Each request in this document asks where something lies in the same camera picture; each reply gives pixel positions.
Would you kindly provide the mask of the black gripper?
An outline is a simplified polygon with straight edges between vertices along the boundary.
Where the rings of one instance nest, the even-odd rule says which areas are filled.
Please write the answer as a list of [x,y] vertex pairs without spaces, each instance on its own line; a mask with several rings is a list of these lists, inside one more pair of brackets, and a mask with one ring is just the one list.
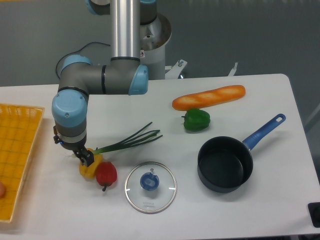
[[53,127],[54,143],[60,144],[63,148],[73,151],[73,154],[79,159],[80,164],[89,167],[94,163],[94,154],[91,150],[85,148],[87,141],[87,130],[85,129],[77,136],[62,135],[56,128]]

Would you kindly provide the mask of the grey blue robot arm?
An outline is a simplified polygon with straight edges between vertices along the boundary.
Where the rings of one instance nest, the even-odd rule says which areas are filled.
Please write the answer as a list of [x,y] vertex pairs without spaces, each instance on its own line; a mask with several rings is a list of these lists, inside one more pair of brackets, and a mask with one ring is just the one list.
[[94,66],[85,56],[68,56],[60,71],[51,112],[54,141],[73,151],[86,167],[94,154],[86,149],[90,95],[143,95],[148,91],[148,68],[141,64],[141,0],[88,0],[89,11],[111,17],[110,65]]

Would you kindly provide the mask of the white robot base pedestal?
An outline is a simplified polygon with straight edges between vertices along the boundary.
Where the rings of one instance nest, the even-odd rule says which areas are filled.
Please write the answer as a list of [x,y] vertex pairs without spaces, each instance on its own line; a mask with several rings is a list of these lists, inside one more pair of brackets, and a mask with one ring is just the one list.
[[155,20],[140,26],[140,63],[148,68],[149,80],[182,79],[188,62],[179,59],[166,64],[166,45],[172,36],[169,20],[158,13]]

